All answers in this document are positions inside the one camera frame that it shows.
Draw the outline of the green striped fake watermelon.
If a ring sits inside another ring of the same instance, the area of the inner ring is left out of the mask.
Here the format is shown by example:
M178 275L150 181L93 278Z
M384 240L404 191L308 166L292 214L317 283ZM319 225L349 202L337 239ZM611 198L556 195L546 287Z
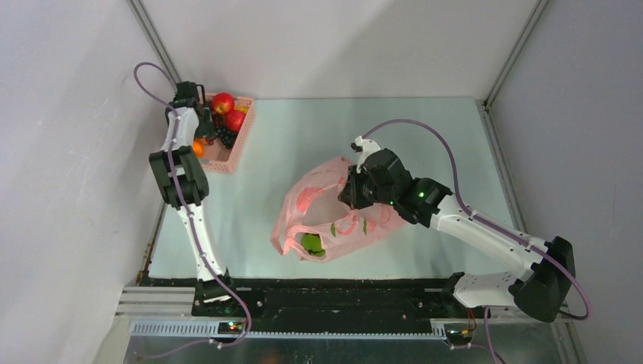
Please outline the green striped fake watermelon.
M325 249L322 246L322 240L318 234L304 233L301 236L300 244L311 256L322 257L325 255Z

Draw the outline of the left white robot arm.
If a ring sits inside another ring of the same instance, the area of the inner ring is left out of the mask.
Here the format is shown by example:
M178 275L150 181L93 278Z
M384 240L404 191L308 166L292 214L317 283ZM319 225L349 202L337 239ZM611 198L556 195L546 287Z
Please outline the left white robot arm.
M193 148L196 137L214 132L204 101L203 86L191 81L176 84L174 98L165 109L165 141L149 155L149 163L163 201L176 211L187 232L196 266L196 305L210 304L227 316L238 310L240 296L231 290L228 270L213 249L204 209L209 182Z

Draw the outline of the orange fake orange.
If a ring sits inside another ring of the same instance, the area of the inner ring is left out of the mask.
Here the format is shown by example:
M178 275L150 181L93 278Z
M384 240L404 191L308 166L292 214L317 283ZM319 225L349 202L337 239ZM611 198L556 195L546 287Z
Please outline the orange fake orange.
M192 149L197 158L203 158L205 156L205 144L201 140L194 140Z

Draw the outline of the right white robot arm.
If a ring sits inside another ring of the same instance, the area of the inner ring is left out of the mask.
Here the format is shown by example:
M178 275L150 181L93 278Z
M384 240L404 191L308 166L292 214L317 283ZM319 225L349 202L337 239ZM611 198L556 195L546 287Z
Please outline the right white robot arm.
M359 159L348 168L338 197L342 203L357 210L391 208L392 216L455 237L507 266L490 275L452 274L441 296L446 314L460 317L480 306L515 307L540 322L553 322L561 314L576 276L569 241L546 241L493 223L460 205L449 187L413 177L389 149L351 147Z

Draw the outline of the pink printed plastic bag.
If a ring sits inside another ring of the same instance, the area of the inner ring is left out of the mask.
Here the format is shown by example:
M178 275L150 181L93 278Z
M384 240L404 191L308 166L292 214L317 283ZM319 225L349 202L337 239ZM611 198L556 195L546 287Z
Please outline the pink printed plastic bag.
M406 224L390 206L375 204L357 210L337 199L352 164L345 157L333 158L290 188L270 237L279 254L294 251L304 261L330 262L382 241ZM311 256L303 249L304 233L321 237L324 256Z

